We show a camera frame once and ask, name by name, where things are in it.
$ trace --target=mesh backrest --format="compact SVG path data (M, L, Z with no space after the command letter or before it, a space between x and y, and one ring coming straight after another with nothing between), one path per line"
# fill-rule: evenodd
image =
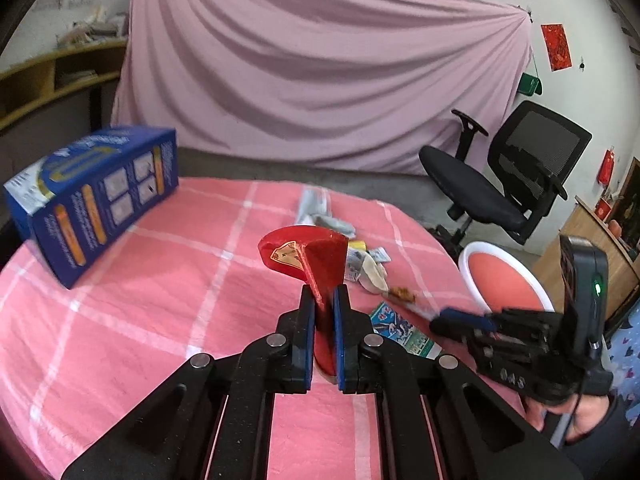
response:
M590 140L591 134L577 124L526 101L496 134L488 161L505 193L533 210L545 192L536 164L564 183Z

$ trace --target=pink curtain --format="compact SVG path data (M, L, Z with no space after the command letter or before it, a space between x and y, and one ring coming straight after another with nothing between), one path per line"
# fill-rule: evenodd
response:
M132 0L116 124L208 152L423 174L459 108L494 134L529 62L523 10L480 0ZM468 162L482 168L489 140Z

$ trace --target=dark sleeve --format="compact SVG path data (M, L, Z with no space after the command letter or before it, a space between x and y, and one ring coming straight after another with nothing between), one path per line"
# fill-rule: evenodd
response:
M584 480L592 480L599 472L609 469L609 462L620 462L622 451L631 444L629 423L625 418L625 404L621 397L611 399L609 411L591 433L574 444L564 446L564 453L578 466ZM635 454L640 447L630 450ZM614 480L610 474L603 478Z

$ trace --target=red poster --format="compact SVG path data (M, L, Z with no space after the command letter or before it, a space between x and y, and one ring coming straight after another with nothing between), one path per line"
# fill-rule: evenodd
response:
M569 54L569 44L566 42L564 27L562 25L542 25L542 34L545 37L551 72L569 68L571 54Z

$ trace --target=gray floor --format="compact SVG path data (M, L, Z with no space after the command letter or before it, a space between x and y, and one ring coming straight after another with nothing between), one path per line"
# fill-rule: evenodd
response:
M212 176L239 180L289 180L352 194L369 200L382 200L420 222L425 227L443 224L454 229L456 223L446 214L451 202L425 176L355 171L322 170L282 162L246 160L181 148L178 156L181 176ZM473 241L472 234L467 241ZM495 243L490 238L483 238ZM501 246L528 269L537 254Z

